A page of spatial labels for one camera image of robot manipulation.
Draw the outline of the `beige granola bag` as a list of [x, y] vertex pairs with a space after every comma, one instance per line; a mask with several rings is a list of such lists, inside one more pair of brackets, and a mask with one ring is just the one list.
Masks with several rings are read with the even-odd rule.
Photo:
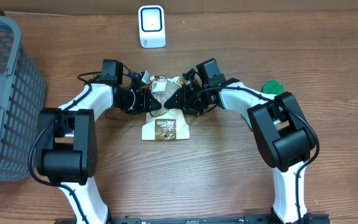
[[185, 79], [182, 77], [150, 77], [152, 96], [162, 104], [162, 108], [146, 114], [145, 124], [142, 126], [142, 140], [166, 141], [189, 139], [189, 125], [185, 121], [182, 110], [166, 109], [163, 105], [185, 84], [184, 81]]

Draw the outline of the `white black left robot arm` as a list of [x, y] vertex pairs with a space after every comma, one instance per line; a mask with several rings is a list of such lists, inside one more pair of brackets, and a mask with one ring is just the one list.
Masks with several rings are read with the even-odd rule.
[[112, 108], [133, 115], [162, 105], [151, 94], [151, 74], [135, 72], [118, 60], [105, 59], [101, 71], [77, 78], [84, 85], [74, 99], [40, 111], [28, 168], [34, 180], [64, 193], [75, 214], [74, 223], [113, 223], [94, 178], [98, 166], [96, 121]]

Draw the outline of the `green lid jar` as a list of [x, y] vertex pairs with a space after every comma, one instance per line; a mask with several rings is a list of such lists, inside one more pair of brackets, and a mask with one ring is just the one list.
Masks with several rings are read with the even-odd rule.
[[269, 80], [261, 88], [262, 93], [280, 95], [285, 90], [283, 85], [276, 80]]

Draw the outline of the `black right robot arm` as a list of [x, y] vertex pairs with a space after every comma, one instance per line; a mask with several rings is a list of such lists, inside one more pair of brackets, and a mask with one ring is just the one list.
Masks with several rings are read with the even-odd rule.
[[305, 169], [318, 156], [318, 137], [295, 96], [262, 93], [235, 78], [226, 79], [211, 58], [183, 74], [186, 83], [165, 103], [168, 109], [201, 116], [215, 107], [236, 111], [248, 122], [257, 149], [272, 168], [277, 223], [308, 223], [304, 203]]

